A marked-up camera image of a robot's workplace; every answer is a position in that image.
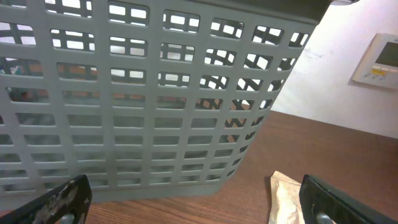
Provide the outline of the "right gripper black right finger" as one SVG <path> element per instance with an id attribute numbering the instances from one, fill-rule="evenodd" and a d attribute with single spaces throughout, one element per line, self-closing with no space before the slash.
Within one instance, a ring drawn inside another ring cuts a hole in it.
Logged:
<path id="1" fill-rule="evenodd" d="M 313 175 L 304 175 L 299 199 L 306 224 L 397 224 Z"/>

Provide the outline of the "beige powder bag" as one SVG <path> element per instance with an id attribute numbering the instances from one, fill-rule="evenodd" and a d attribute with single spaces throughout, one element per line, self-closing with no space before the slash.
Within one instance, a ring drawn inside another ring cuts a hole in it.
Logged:
<path id="1" fill-rule="evenodd" d="M 268 224 L 305 224 L 300 204 L 301 183 L 275 171 L 271 176 L 271 212 Z"/>

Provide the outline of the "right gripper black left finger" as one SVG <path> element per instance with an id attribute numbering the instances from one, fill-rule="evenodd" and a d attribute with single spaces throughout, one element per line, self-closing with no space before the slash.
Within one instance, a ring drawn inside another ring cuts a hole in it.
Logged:
<path id="1" fill-rule="evenodd" d="M 85 174 L 78 175 L 53 190 L 1 217 L 1 223 L 84 224 L 91 205 L 92 191 Z"/>

